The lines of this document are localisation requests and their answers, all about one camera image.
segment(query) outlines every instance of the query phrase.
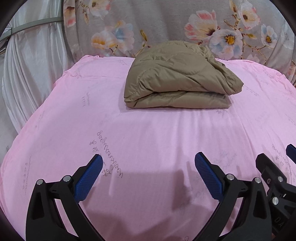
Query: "blanket fold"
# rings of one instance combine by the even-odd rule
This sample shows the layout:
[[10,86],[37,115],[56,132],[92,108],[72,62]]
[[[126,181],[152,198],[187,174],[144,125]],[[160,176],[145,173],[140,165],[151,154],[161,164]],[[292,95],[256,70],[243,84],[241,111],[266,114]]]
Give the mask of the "blanket fold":
[[242,86],[208,47],[169,41],[136,57],[126,78],[124,101],[130,108],[228,108],[227,96],[239,93]]

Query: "bed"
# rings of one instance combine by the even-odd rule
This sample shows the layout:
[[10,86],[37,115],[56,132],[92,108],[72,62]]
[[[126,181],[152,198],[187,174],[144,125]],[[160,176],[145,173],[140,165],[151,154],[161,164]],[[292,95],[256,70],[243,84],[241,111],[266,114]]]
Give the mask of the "bed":
[[[294,19],[284,16],[292,26]],[[218,204],[194,166],[199,151],[242,180],[260,176],[255,159],[265,153],[295,185],[296,165],[285,149],[296,144],[296,89],[254,61],[217,60],[244,82],[230,108],[132,110],[123,91],[133,58],[80,58],[56,81],[1,165],[0,207],[16,232],[25,239],[36,181],[72,174],[95,153],[103,157],[103,171],[81,207],[106,240],[192,240]]]

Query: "floral curtain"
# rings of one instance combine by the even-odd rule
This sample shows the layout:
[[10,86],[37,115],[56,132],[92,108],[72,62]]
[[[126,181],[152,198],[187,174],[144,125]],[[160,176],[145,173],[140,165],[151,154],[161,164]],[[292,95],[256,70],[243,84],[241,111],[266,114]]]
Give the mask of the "floral curtain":
[[269,0],[65,0],[65,30],[82,56],[135,57],[166,40],[207,45],[217,58],[248,59],[295,83],[295,35]]

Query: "blue gripper pad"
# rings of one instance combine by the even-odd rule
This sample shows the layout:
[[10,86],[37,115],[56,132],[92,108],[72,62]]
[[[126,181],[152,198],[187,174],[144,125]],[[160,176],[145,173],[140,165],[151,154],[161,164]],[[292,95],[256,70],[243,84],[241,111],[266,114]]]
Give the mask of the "blue gripper pad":
[[202,177],[213,199],[221,201],[223,199],[223,184],[212,170],[212,166],[214,165],[208,161],[202,152],[195,155],[194,162],[198,173]]
[[102,168],[103,159],[97,155],[75,185],[74,199],[77,203],[86,199]]
[[286,154],[296,164],[296,147],[292,144],[288,145],[286,148]]

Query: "silver screw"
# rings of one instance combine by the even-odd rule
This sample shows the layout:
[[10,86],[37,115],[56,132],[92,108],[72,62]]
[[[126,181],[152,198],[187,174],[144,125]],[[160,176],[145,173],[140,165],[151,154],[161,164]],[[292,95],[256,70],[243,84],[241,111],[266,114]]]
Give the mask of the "silver screw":
[[70,180],[71,180],[71,176],[68,176],[68,175],[67,175],[67,176],[64,176],[64,177],[63,177],[63,181],[64,181],[64,182],[69,182]]
[[43,183],[43,180],[42,180],[42,179],[39,179],[39,180],[36,182],[37,185],[41,185],[42,183]]
[[255,178],[255,182],[257,182],[257,183],[261,183],[261,179],[258,178],[258,177],[256,177],[256,178]]
[[232,175],[232,174],[227,174],[227,176],[226,176],[226,178],[228,179],[228,180],[234,180],[234,175]]
[[277,197],[274,197],[274,198],[272,199],[272,203],[273,203],[274,205],[277,205],[277,204],[279,203],[279,199],[278,199]]

